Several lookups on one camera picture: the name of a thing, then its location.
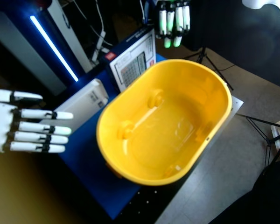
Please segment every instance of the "white cable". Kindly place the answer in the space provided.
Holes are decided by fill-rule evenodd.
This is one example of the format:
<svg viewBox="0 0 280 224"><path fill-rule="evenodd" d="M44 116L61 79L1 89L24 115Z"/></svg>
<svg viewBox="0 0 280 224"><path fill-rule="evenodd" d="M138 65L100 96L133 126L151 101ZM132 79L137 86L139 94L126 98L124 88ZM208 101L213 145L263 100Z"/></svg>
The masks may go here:
<svg viewBox="0 0 280 224"><path fill-rule="evenodd" d="M84 17L84 19L86 19L86 20L88 21L87 17L84 15L84 13L82 12L82 10L80 9L80 7L78 6L78 4L76 3L76 0L73 0L73 2L74 2L74 4L76 5L76 7L77 7L77 9L79 10L79 12L81 13L81 15ZM99 11L98 11L98 14L99 14L99 16L100 16L100 18L101 18L102 27L104 27L104 25L103 25L103 20L102 20L102 17L101 17L101 14L100 14ZM93 26L92 26L92 25L89 25L89 26L90 26L90 28L93 30L93 32L100 38L101 35L98 34L98 33L95 31L95 29L93 28ZM105 44L108 44L109 46L113 46L113 44L108 43L108 42L105 41L105 40L103 40L103 42L104 42Z"/></svg>
<svg viewBox="0 0 280 224"><path fill-rule="evenodd" d="M142 11L142 21L145 21L145 15L144 15L144 9L143 9L143 5L142 5L142 0L139 0L140 2L140 6L141 6L141 11Z"/></svg>
<svg viewBox="0 0 280 224"><path fill-rule="evenodd" d="M101 23L102 23L102 31L104 31L104 23L103 23L103 18L102 18L102 15L101 15L101 12L99 11L99 7L98 7L98 0L95 0L95 3L97 4L97 9L98 9L98 15L101 19Z"/></svg>

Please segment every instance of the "led light strip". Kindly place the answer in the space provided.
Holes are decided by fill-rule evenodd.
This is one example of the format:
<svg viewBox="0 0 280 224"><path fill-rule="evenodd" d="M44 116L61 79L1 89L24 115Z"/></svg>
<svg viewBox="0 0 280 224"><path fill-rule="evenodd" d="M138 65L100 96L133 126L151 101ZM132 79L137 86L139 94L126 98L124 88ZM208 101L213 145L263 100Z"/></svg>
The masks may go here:
<svg viewBox="0 0 280 224"><path fill-rule="evenodd" d="M47 33L43 30L42 26L40 25L40 23L37 21L36 17L34 15L30 16L31 21L34 23L34 25L36 26L36 28L38 29L38 31L41 33L41 35L43 36L43 38L46 40L46 42L48 43L48 45L52 48L52 50L54 51L54 53L56 54L56 56L59 58L59 60L61 61L61 63L65 66L66 70L70 73L70 75L73 77L73 79L77 82L79 79L77 78L77 76L75 75L75 73L73 72L73 70L70 68L70 66L66 63L65 59L62 57L62 55L60 54L60 52L57 50L57 48L55 47L55 45L53 44L53 42L51 41L51 39L49 38L49 36L47 35Z"/></svg>

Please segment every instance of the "tripod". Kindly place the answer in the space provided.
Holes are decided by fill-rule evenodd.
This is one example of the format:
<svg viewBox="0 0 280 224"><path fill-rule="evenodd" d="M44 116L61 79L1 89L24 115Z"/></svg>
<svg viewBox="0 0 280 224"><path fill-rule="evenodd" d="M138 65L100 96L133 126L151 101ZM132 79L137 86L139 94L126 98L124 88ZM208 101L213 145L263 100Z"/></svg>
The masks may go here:
<svg viewBox="0 0 280 224"><path fill-rule="evenodd" d="M210 58L207 56L206 52L206 47L202 47L202 50L195 53L195 54L192 54L190 56L187 56L187 57L184 57L183 59L189 59L191 57L194 57L194 56L198 56L196 62L201 64L202 63L202 60L204 57L206 57L206 59L211 63L211 65L214 67L214 69L218 72L219 76L227 83L228 87L233 90L233 87L229 84L229 82L226 80L226 78L223 76L223 74L220 72L220 70L215 66L215 64L210 60Z"/></svg>
<svg viewBox="0 0 280 224"><path fill-rule="evenodd" d="M278 157L280 156L280 149L278 150L277 154L275 155L275 157L273 158L271 164L269 164L270 162L270 152L271 152L271 146L272 144L279 140L280 139L280 135L278 135L277 137L275 138L272 138L272 139L269 139L266 134L264 134L264 132L257 126L257 124L254 122L254 121L258 121L258 122L261 122L261 123L264 123L264 124L268 124L268 125L273 125L273 126L276 126L276 127L280 127L279 124L275 124L275 123L272 123L272 122L269 122L269 121L265 121L265 120L260 120L260 119L257 119L257 118L253 118L253 117L249 117L249 116L246 116L246 115L243 115L243 114L237 114L238 116L241 116L241 117L244 117L248 120L248 122L255 128L255 130L262 136L262 138L266 141L267 143L267 146L266 146L266 157L267 157L267 151L269 149L269 155L268 155L268 161L267 161L267 166L266 166L266 158L265 158L265 169L264 171L262 172L262 175L264 175L266 172L268 172L271 167L273 166L273 164L277 161Z"/></svg>

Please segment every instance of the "yellow plastic bin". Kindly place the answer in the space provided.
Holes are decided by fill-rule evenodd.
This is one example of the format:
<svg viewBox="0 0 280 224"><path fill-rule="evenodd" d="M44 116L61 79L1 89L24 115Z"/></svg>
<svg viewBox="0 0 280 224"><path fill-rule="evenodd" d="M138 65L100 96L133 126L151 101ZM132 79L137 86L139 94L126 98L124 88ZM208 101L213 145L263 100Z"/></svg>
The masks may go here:
<svg viewBox="0 0 280 224"><path fill-rule="evenodd" d="M231 104L225 82L207 67L178 59L157 63L102 112L99 149L128 180L172 183L193 166Z"/></svg>

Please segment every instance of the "yellow tub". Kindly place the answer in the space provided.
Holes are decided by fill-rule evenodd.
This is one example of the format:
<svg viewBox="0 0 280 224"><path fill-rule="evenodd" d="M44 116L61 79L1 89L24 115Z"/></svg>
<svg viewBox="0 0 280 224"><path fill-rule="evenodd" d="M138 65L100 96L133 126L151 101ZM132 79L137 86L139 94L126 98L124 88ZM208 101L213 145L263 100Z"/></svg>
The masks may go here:
<svg viewBox="0 0 280 224"><path fill-rule="evenodd" d="M190 170L230 111L230 91L215 72L166 60L105 108L97 126L99 149L126 179L168 184Z"/></svg>

